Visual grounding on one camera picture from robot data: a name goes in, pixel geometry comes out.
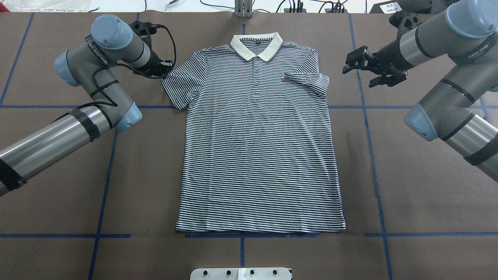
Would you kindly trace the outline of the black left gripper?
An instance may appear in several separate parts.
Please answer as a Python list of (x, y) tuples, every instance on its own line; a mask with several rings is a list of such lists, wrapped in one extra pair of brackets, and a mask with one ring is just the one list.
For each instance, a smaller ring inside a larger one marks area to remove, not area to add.
[(161, 78), (165, 74), (168, 74), (174, 67), (172, 60), (160, 60), (157, 54), (150, 49), (147, 51), (144, 50), (142, 58), (148, 59), (144, 65), (137, 67), (137, 72), (148, 78)]

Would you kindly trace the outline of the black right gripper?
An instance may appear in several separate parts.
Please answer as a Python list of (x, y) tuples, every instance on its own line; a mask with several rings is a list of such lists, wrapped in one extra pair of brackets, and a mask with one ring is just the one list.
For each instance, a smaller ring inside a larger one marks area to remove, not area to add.
[(377, 75), (394, 75), (409, 70), (409, 62), (400, 51), (400, 41), (392, 41), (377, 52), (361, 46), (346, 56), (342, 74), (352, 70), (368, 70)]

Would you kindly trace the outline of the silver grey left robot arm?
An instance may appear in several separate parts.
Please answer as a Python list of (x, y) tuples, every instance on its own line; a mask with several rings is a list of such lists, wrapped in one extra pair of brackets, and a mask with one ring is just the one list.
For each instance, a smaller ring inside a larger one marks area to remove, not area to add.
[(82, 87), (91, 101), (68, 106), (48, 126), (1, 150), (1, 195), (21, 188), (107, 131), (123, 132), (142, 119), (112, 68), (122, 66), (148, 79), (165, 78), (176, 59), (160, 59), (151, 37), (166, 28), (142, 21), (128, 24), (116, 15), (102, 14), (82, 43), (55, 59), (59, 77), (70, 86)]

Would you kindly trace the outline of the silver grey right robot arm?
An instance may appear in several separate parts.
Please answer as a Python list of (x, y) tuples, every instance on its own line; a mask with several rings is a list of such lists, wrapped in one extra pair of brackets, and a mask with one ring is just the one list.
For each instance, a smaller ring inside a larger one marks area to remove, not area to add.
[(470, 165), (493, 180), (498, 174), (498, 130), (471, 106), (498, 84), (496, 0), (460, 0), (422, 21), (415, 13), (397, 11), (389, 22), (398, 29), (394, 41), (375, 53), (366, 46), (349, 53), (342, 69), (375, 73), (369, 87), (393, 87), (409, 69), (448, 55), (455, 66), (404, 117), (427, 141), (443, 140)]

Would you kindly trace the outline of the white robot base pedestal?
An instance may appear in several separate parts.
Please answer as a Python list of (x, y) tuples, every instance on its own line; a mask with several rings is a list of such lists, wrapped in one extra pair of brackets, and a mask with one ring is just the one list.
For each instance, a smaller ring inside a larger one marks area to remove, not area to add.
[(199, 268), (191, 280), (292, 280), (292, 270), (284, 267), (261, 268)]

